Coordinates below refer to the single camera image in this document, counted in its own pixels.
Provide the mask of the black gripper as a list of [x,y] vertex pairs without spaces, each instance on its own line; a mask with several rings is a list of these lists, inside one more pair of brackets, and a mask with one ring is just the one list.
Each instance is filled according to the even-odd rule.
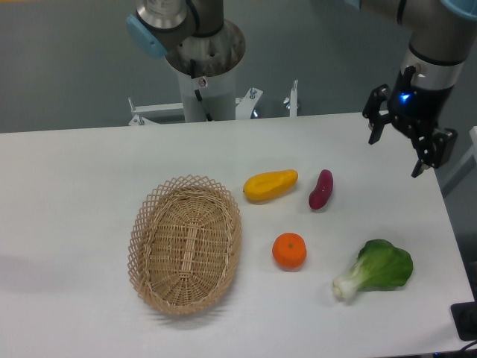
[[[411,83],[417,75],[416,66],[409,66],[399,73],[390,98],[387,84],[376,87],[362,111],[363,117],[369,121],[370,145],[380,140],[384,127],[390,122],[411,139],[417,152],[417,162],[411,173],[413,178],[427,169],[438,169],[447,163],[458,138],[456,130],[438,127],[438,117],[453,86],[446,89],[418,87]],[[388,114],[380,113],[385,102],[391,120]]]

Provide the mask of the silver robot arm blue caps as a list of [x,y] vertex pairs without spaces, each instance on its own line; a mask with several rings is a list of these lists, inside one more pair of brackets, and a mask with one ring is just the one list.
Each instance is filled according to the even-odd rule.
[[[393,87],[375,88],[363,109],[370,143],[386,125],[410,139],[417,152],[413,176],[438,168],[452,153],[457,133],[438,117],[476,40],[474,1],[355,1],[354,6],[392,19],[411,31]],[[165,58],[186,79],[184,114],[190,122],[235,117],[232,86],[214,79],[242,60],[240,29],[224,18],[222,1],[138,1],[127,30],[152,58]]]

